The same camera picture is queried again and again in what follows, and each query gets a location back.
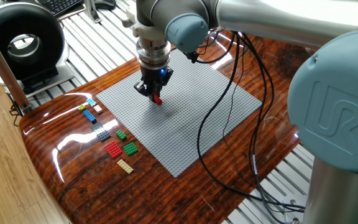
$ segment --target gray lego brick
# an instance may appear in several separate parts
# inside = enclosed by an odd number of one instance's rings
[[[140,80],[140,71],[96,97],[174,177],[178,177],[198,159],[198,128],[229,79],[209,65],[192,64],[178,50],[174,50],[171,56],[169,66],[173,69],[173,75],[161,92],[162,105],[155,105],[134,89],[134,83]],[[222,139],[234,87],[235,84],[232,84],[204,124],[200,139],[202,154]],[[251,94],[237,88],[225,134],[260,105],[261,102]]]

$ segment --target metal grating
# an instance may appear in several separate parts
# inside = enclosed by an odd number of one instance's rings
[[[307,195],[313,161],[314,156],[301,145],[297,145],[260,184],[279,201],[283,201],[286,195]],[[257,189],[252,191],[251,195],[260,196]],[[284,213],[273,212],[273,214],[281,221],[285,221]],[[230,223],[268,224],[276,223],[276,221],[267,213],[262,202],[245,199],[222,222],[222,224]]]
[[[29,98],[36,108],[74,88],[98,78],[136,56],[132,30],[122,26],[121,17],[135,0],[117,0],[113,11],[98,9],[102,22],[95,24],[84,12],[62,20],[70,54],[66,65],[72,80]]]

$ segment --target glossy wooden surface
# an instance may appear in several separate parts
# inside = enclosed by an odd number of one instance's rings
[[[298,143],[294,137],[295,128],[288,120],[287,91],[292,76],[308,54],[301,47],[283,42],[258,37],[252,37],[252,40],[272,75],[276,94],[257,141],[258,168],[263,178]],[[223,46],[229,45],[226,37],[219,37],[218,42],[220,44],[208,48],[201,57],[203,60],[216,58],[225,51]],[[227,77],[232,71],[234,51],[235,47],[231,56],[224,58],[226,60],[212,64]],[[23,140],[37,172],[75,223],[222,222],[244,197],[215,183],[199,161],[175,179],[101,103],[103,114],[96,115],[92,108],[90,111],[112,134],[112,138],[103,143],[92,133],[90,122],[77,110],[88,97],[99,103],[96,94],[138,69],[139,65],[133,59],[23,117]],[[244,57],[244,73],[239,85],[261,100],[263,83],[256,59],[250,52]],[[254,181],[248,168],[247,146],[256,118],[257,113],[252,114],[227,136],[239,170],[251,182]],[[124,142],[114,134],[118,129],[128,136]],[[131,157],[123,154],[111,159],[104,149],[104,145],[111,141],[120,147],[135,142],[139,152]],[[247,192],[253,189],[238,178],[234,158],[222,141],[203,158],[213,174],[224,183]],[[120,159],[134,172],[128,175],[122,170],[116,164]]]

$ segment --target keyboard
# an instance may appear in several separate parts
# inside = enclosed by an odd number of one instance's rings
[[[38,0],[52,15],[60,17],[70,9],[79,4],[84,3],[84,0]]]

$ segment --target blue lego brick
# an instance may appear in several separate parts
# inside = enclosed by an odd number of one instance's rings
[[[83,114],[86,116],[86,118],[92,122],[92,124],[96,123],[96,118],[91,114],[90,111],[84,110]]]
[[[94,106],[96,105],[96,102],[92,99],[86,99],[86,101],[91,105],[91,106]]]

